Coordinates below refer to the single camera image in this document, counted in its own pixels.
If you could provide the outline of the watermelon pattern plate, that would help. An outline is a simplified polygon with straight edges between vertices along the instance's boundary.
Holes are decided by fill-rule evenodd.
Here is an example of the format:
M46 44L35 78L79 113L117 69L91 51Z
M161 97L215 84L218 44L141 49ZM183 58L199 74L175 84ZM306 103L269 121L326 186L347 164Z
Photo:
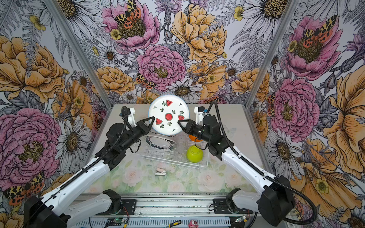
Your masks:
M148 117L154 117L153 129L161 135L172 136L180 133L180 120L190 117L184 100L174 95L163 95L155 99L149 108Z

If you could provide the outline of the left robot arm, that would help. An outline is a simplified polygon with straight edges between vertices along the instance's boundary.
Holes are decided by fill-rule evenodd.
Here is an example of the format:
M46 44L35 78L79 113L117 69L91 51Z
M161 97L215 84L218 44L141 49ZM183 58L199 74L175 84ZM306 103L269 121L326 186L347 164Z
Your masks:
M95 158L66 182L41 198L31 197L25 202L25 228L70 228L80 221L100 213L118 214L123 204L113 190L73 205L72 202L91 184L108 174L125 158L126 151L147 135L154 117L142 119L132 126L126 119L112 125L105 146Z

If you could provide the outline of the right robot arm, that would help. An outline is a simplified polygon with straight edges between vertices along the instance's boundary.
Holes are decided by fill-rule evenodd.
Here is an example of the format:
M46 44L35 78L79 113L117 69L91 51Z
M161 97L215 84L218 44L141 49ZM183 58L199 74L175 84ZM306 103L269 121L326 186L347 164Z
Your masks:
M256 196L252 197L239 188L231 191L226 196L226 205L230 212L257 212L275 227L284 221L295 205L286 178L276 178L241 153L221 130L220 122L215 116L205 116L202 124L190 119L179 120L178 124L185 133L205 141L212 155L231 166L256 190Z

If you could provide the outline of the orange plastic bowl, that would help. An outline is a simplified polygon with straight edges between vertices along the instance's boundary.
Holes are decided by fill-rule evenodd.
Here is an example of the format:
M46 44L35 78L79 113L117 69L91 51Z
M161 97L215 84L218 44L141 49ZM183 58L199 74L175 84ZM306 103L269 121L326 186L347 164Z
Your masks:
M192 136L192 135L188 135L188 137L193 142L201 142L202 141L202 139L199 139L199 138L197 138L195 136Z

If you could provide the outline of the lime green plastic bowl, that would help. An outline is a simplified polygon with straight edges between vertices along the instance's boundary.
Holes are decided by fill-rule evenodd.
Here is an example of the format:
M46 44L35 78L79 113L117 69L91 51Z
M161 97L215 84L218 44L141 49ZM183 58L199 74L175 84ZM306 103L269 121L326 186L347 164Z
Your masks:
M190 146L187 150L186 157L188 161L199 163L203 159L203 150L196 146Z

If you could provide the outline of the floral table mat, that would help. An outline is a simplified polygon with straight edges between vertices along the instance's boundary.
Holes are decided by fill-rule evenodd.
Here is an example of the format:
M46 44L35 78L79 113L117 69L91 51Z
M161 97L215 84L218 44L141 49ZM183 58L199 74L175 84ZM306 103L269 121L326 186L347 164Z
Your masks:
M155 176L157 168L165 169L166 176ZM235 188L256 191L231 166L214 156L210 156L208 167L195 169L129 154L85 192L101 193L112 189L116 193L217 193Z

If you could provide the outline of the yellow black screwdriver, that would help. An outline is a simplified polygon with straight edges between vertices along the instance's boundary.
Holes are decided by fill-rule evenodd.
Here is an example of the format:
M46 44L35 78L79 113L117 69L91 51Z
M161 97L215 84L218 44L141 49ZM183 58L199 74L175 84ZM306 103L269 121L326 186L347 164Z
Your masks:
M170 223L169 225L167 225L166 227L164 228L172 228L172 227L175 227L175 226L178 226L178 225L181 225L182 221L181 220L178 220L178 221L175 221L173 223Z

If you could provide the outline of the green circuit board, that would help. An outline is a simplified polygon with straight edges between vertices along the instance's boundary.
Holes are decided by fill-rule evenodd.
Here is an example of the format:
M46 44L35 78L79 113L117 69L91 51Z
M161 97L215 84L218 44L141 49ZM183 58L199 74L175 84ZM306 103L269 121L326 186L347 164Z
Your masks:
M109 226L123 226L126 227L127 224L129 222L128 218L115 218L113 220L108 220L105 227L109 227Z

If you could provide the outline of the pink small toy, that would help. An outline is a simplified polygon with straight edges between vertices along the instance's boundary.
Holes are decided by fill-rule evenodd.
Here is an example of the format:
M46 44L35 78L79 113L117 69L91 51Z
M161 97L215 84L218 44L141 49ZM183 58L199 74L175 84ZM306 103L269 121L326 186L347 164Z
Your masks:
M188 228L198 228L199 227L199 223L197 220L190 220L189 223L188 223Z

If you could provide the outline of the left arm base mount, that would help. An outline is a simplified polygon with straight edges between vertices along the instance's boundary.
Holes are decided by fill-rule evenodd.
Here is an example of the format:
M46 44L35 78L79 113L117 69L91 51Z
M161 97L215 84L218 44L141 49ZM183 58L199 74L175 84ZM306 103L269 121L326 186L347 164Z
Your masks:
M103 210L97 215L134 215L136 210L135 199L121 198L115 191L109 189L102 192L111 200L111 205L107 210Z

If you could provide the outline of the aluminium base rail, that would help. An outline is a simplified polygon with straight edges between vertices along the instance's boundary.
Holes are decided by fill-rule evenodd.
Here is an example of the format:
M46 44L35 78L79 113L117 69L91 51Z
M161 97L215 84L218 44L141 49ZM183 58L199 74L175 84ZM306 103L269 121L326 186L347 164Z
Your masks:
M255 211L257 209L256 201L258 200L258 194L256 192L239 191L243 195L240 199L244 201L243 210L253 211L250 212L250 221L253 221ZM148 218L153 221L160 219L179 218L183 219L218 219L218 217L238 217L244 214L248 215L248 212L239 212L232 214L228 209L223 210L221 214L218 212L210 211L209 205L215 204L214 201L220 200L224 204L226 202L226 195L228 192L208 192L208 193L119 193L121 201L124 205L129 205L132 212L128 212L132 221L136 219ZM97 193L82 193L78 196L70 205L71 208L76 208L77 205L82 203L89 203L91 200L95 200ZM135 200L136 203L132 205L130 201ZM255 222L253 222L252 228L288 228L285 221L280 222L278 226L269 224L262 215L258 212Z

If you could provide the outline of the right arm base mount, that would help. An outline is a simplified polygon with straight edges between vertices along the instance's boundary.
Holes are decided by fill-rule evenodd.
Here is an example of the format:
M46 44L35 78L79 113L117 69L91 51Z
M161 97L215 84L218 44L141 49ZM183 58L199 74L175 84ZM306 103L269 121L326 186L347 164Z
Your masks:
M214 214L249 214L253 211L248 209L239 209L233 202L232 197L240 188L232 190L225 198L213 199L213 204L208 208Z

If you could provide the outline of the aluminium corner post left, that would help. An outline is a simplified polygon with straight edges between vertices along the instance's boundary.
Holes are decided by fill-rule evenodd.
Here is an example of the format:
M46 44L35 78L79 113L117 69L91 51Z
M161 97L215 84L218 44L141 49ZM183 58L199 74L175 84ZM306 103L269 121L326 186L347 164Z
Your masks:
M98 76L96 75L95 70L93 69L91 62L86 57L86 54L75 35L71 24L68 22L64 13L62 12L59 4L57 1L45 1L45 5L50 11L51 15L53 16L55 22L60 27L61 33L64 35L65 39L68 41L69 45L75 52L78 60L80 61L81 65L83 66L84 71L89 76L91 82L95 86L95 89L99 93L102 101L104 102L106 109L109 111L112 109L113 104L109 99L105 89L103 88Z

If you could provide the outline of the aluminium corner post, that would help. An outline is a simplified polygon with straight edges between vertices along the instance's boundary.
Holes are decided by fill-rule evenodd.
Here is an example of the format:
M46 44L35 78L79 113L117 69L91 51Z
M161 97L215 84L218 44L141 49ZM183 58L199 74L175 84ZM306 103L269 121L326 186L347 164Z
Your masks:
M75 52L78 60L80 61L81 65L83 66L84 71L89 76L91 82L95 86L95 89L99 93L102 101L104 102L106 109L109 111L112 109L113 104L109 99L105 89L103 88L98 76L96 75L95 70L93 69L91 62L86 57L86 54L75 35L71 24L68 22L64 13L62 12L59 4L57 1L45 1L45 5L50 11L51 15L53 16L55 22L60 27L61 33L64 35L65 39L68 41L69 45Z
M252 102L259 90L261 83L264 81L264 78L267 73L267 69L270 65L270 62L275 55L275 52L279 46L279 43L282 41L282 38L284 36L284 33L285 33L287 27L290 25L290 21L293 18L293 15L295 14L298 4L299 4L299 1L289 1L287 4L287 7L286 7L286 9L283 13L283 16L281 18L281 21L279 23L278 29L273 36L272 42L269 46L269 49L266 52L263 63L259 68L257 78L256 78L255 82L253 83L252 89L249 92L249 96L244 104L244 107L247 109L252 104Z

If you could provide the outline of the aluminium corner post right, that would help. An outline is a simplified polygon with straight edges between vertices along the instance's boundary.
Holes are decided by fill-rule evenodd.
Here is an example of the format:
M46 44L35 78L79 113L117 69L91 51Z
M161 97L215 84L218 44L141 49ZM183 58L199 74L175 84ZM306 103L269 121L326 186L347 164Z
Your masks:
M252 102L259 90L261 83L264 81L264 78L267 73L267 69L270 65L270 62L275 55L275 52L279 46L279 43L282 41L282 38L284 36L284 33L285 33L287 27L290 25L290 21L293 18L293 15L295 14L298 4L299 4L299 1L289 1L287 4L287 7L286 7L286 9L283 13L283 16L281 18L281 21L279 23L278 29L273 36L272 42L269 46L269 49L266 52L263 63L259 68L257 78L256 78L255 82L253 83L252 89L249 92L249 96L244 104L244 107L247 109L252 104Z

